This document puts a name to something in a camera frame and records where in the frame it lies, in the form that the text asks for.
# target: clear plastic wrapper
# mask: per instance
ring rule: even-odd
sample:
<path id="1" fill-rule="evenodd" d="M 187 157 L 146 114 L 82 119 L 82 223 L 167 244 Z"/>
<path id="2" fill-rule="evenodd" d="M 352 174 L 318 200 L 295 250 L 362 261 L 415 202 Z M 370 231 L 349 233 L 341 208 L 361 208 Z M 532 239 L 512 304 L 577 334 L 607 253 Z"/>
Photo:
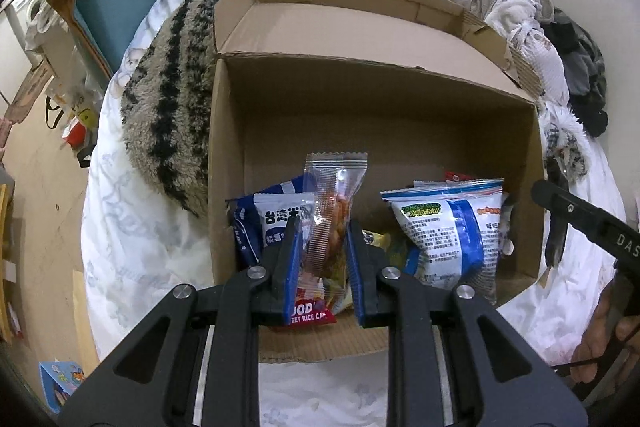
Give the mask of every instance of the clear plastic wrapper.
<path id="1" fill-rule="evenodd" d="M 313 192 L 311 232 L 298 284 L 312 291 L 321 282 L 330 311 L 345 308 L 346 256 L 343 242 L 351 202 L 367 171 L 367 153 L 315 153 L 306 157 L 305 192 Z"/>

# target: human hand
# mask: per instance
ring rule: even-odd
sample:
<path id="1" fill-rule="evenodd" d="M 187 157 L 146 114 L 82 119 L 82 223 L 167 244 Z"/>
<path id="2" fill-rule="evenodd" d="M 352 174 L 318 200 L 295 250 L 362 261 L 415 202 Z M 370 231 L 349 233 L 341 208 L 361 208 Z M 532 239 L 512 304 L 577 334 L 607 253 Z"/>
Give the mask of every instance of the human hand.
<path id="1" fill-rule="evenodd" d="M 601 357 L 607 349 L 609 339 L 607 338 L 606 323 L 607 314 L 609 314 L 609 309 L 611 308 L 611 295 L 612 282 L 610 282 L 601 293 L 598 305 L 593 312 L 593 317 L 591 317 L 591 322 L 582 336 L 582 342 L 575 348 L 574 355 L 571 359 L 572 362 L 597 359 Z M 616 337 L 620 341 L 624 341 L 639 323 L 640 315 L 623 318 L 616 325 Z M 640 359 L 640 333 L 631 338 L 631 340 L 626 343 L 626 346 L 629 347 L 632 352 L 626 360 L 625 365 L 623 365 L 619 375 L 616 377 L 617 384 L 626 380 L 636 365 L 636 362 Z M 571 368 L 571 377 L 576 383 L 589 383 L 596 377 L 597 372 L 598 366 L 596 363 L 579 365 Z"/>

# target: wooden floor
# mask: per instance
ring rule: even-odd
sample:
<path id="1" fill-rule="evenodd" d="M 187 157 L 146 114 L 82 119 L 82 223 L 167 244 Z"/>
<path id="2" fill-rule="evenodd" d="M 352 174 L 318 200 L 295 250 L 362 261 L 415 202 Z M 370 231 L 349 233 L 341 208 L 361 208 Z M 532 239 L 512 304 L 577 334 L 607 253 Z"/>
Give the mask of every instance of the wooden floor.
<path id="1" fill-rule="evenodd" d="M 74 323 L 73 270 L 82 271 L 80 222 L 87 169 L 62 141 L 62 122 L 49 130 L 41 96 L 13 126 L 4 167 L 15 179 L 12 219 L 17 288 L 5 283 L 24 339 L 5 345 L 24 379 L 42 398 L 38 362 L 79 358 Z"/>

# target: plastic bag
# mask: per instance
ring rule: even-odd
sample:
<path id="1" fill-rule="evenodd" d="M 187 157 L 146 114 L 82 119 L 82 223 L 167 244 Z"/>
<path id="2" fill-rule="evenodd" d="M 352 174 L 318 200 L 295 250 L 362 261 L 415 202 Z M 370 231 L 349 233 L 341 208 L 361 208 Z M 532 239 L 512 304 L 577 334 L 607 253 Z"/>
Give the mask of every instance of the plastic bag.
<path id="1" fill-rule="evenodd" d="M 284 239 L 287 221 L 300 216 L 302 239 L 306 243 L 311 229 L 310 219 L 314 208 L 314 194 L 254 194 L 254 205 L 260 215 L 262 245 L 268 247 Z"/>
<path id="2" fill-rule="evenodd" d="M 409 275 L 415 275 L 420 249 L 408 237 L 399 233 L 376 233 L 369 230 L 362 230 L 362 233 L 367 245 L 373 245 L 385 251 L 391 266 Z"/>
<path id="3" fill-rule="evenodd" d="M 314 193 L 311 232 L 299 288 L 324 286 L 327 308 L 341 310 L 347 290 L 347 263 L 342 248 L 351 202 L 367 171 L 367 153 L 315 153 L 306 156 L 305 192 Z"/>
<path id="4" fill-rule="evenodd" d="M 260 191 L 262 194 L 295 194 L 302 192 L 303 177 L 298 176 L 290 181 L 271 185 Z M 231 217 L 231 225 L 236 238 L 236 249 L 245 266 L 253 266 L 260 262 L 262 256 L 262 227 L 260 215 L 254 205 L 254 195 L 248 194 L 237 200 Z"/>
<path id="5" fill-rule="evenodd" d="M 77 48 L 74 48 L 69 61 L 71 74 L 64 78 L 55 76 L 47 86 L 46 95 L 64 112 L 76 116 L 87 129 L 94 130 L 98 127 L 102 95 L 92 90 L 95 82 L 87 79 Z"/>
<path id="6" fill-rule="evenodd" d="M 442 185 L 453 185 L 458 182 L 476 181 L 478 178 L 460 174 L 459 172 L 446 171 L 446 183 L 442 182 L 423 182 L 414 181 L 414 187 L 434 187 Z M 501 255 L 511 255 L 514 250 L 513 241 L 509 239 L 509 229 L 511 228 L 511 213 L 513 212 L 513 203 L 507 203 L 508 193 L 502 193 L 502 204 L 500 206 L 500 224 L 498 225 L 498 251 Z"/>
<path id="7" fill-rule="evenodd" d="M 452 289 L 464 278 L 495 302 L 502 180 L 418 186 L 381 195 L 420 248 L 416 277 L 421 282 Z"/>

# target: bolt head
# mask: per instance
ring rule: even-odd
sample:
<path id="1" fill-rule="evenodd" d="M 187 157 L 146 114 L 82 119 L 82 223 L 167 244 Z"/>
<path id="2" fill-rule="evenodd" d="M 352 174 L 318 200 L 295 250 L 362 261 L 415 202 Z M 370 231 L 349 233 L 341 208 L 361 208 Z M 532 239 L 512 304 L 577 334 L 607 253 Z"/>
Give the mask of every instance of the bolt head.
<path id="1" fill-rule="evenodd" d="M 456 288 L 456 294 L 461 299 L 472 299 L 476 294 L 476 290 L 471 288 L 468 284 L 461 284 Z"/>
<path id="2" fill-rule="evenodd" d="M 267 275 L 267 269 L 264 266 L 252 266 L 246 271 L 249 279 L 262 279 Z"/>
<path id="3" fill-rule="evenodd" d="M 385 279 L 400 279 L 400 270 L 395 266 L 385 266 L 382 269 L 382 277 Z"/>
<path id="4" fill-rule="evenodd" d="M 176 299 L 186 299 L 189 295 L 191 295 L 191 286 L 188 284 L 178 284 L 174 288 L 174 297 Z"/>

